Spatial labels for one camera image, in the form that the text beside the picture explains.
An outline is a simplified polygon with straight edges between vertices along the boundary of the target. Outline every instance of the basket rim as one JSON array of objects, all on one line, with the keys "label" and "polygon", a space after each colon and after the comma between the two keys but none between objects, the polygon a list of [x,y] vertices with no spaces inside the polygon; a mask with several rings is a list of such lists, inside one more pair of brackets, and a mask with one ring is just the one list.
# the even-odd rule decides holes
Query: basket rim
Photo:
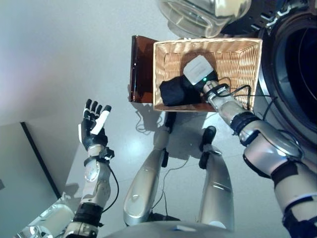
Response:
[{"label": "basket rim", "polygon": [[262,39],[259,38],[197,38],[197,39],[180,39],[180,40],[168,40],[168,41],[158,41],[154,43],[155,46],[166,43],[186,43],[186,42],[235,42],[235,41],[249,41],[262,44]]},{"label": "basket rim", "polygon": [[179,39],[179,40],[168,40],[168,41],[158,41],[155,42],[153,45],[153,79],[152,79],[152,84],[153,84],[153,99],[152,99],[152,104],[153,104],[153,109],[154,111],[163,111],[157,108],[156,105],[156,94],[154,93],[156,89],[156,54],[157,54],[157,48],[160,46],[160,44],[166,44],[166,43],[201,43],[201,42],[239,42],[239,41],[248,41],[248,42],[254,42],[256,43],[259,48],[257,51],[257,68],[256,68],[256,77],[255,79],[259,78],[259,73],[260,73],[260,65],[261,65],[261,58],[262,58],[262,44],[263,40],[259,38],[197,38],[197,39]]}]

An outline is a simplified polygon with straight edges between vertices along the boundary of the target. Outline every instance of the white wall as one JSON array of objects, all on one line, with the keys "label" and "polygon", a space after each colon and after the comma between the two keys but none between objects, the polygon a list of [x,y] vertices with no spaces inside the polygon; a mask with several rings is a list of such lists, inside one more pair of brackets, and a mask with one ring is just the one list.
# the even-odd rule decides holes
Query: white wall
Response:
[{"label": "white wall", "polygon": [[26,121],[60,192],[88,97],[127,105],[131,36],[175,39],[152,0],[1,1],[0,124]]},{"label": "white wall", "polygon": [[56,201],[19,123],[0,126],[0,237],[15,235]]}]

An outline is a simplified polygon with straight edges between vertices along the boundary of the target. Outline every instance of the gray floor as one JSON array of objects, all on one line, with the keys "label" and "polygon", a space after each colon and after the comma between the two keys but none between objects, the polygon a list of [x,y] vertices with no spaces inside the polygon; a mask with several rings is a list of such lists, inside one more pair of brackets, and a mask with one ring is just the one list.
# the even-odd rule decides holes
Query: gray floor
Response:
[{"label": "gray floor", "polygon": [[[106,133],[116,154],[111,166],[120,181],[120,195],[102,217],[100,236],[123,228],[123,198],[152,149],[157,121],[163,119],[151,106],[127,100],[131,36],[177,39],[155,1],[4,1],[0,30],[0,123],[27,122],[60,191],[67,182],[67,189],[73,185],[76,190],[78,184],[77,196],[81,192],[87,155],[78,142],[77,124],[85,101],[90,97],[112,105]],[[142,115],[139,124],[136,111]],[[231,174],[237,237],[288,237],[273,183],[244,164],[243,148],[230,128],[218,115],[209,116],[205,120],[205,114],[182,114],[177,119],[168,168],[189,162],[166,178],[168,213],[197,219],[205,175],[198,168],[197,145],[202,128],[212,124],[218,129],[215,145],[224,152]],[[149,134],[136,130],[140,124]],[[110,200],[114,195],[113,184]],[[155,211],[164,213],[163,205]]]},{"label": "gray floor", "polygon": [[[139,118],[135,108],[126,105],[129,118],[118,118],[115,112],[110,114],[106,122],[106,133],[109,146],[115,150],[115,158],[110,165],[118,177],[120,185],[119,199],[115,205],[102,216],[104,227],[100,228],[100,237],[111,234],[125,227],[123,222],[123,200],[132,179],[143,161],[150,153],[153,145],[154,132],[149,134],[138,132],[135,125]],[[185,221],[196,221],[202,196],[205,171],[199,169],[198,159],[202,128],[216,126],[218,132],[214,140],[215,146],[223,151],[234,190],[236,237],[265,238],[288,237],[281,223],[281,212],[274,198],[273,182],[259,177],[243,162],[244,147],[238,138],[231,136],[232,130],[216,113],[180,113],[171,134],[169,146],[170,159],[167,168],[161,170],[157,199],[162,189],[162,179],[170,168],[181,166],[187,159],[185,167],[171,171],[165,180],[168,214]],[[86,151],[79,146],[67,184],[71,187],[83,186],[82,166]],[[111,179],[112,193],[109,203],[114,199],[116,187]],[[75,197],[80,196],[78,189]],[[154,212],[165,214],[164,200],[158,204]]]}]

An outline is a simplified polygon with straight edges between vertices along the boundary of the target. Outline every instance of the black cloth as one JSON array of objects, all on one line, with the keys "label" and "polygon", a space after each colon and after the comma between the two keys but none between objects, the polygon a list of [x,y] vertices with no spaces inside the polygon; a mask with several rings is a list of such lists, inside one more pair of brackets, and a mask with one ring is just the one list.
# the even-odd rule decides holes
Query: black cloth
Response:
[{"label": "black cloth", "polygon": [[202,102],[200,93],[184,75],[162,82],[159,89],[165,106],[180,106]]}]

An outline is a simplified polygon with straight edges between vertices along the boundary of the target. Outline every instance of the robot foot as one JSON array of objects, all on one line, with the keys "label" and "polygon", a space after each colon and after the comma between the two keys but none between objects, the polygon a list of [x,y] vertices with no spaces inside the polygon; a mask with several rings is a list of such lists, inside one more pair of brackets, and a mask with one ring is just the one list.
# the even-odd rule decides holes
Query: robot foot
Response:
[{"label": "robot foot", "polygon": [[209,155],[210,155],[209,151],[204,151],[204,146],[210,145],[210,147],[211,147],[212,141],[213,141],[214,137],[216,136],[216,132],[217,132],[217,130],[214,126],[208,126],[205,129],[205,132],[203,134],[203,139],[199,145],[199,149],[200,149],[200,151],[202,151],[202,156],[200,157],[200,160],[199,160],[199,168],[201,168],[203,170],[206,169],[207,161],[208,161]]},{"label": "robot foot", "polygon": [[203,139],[199,145],[199,149],[201,152],[203,152],[204,150],[204,145],[207,145],[207,144],[212,144],[212,141],[214,139],[214,137],[216,136],[216,127],[214,126],[208,126],[206,129],[205,129],[205,132],[203,134]]}]

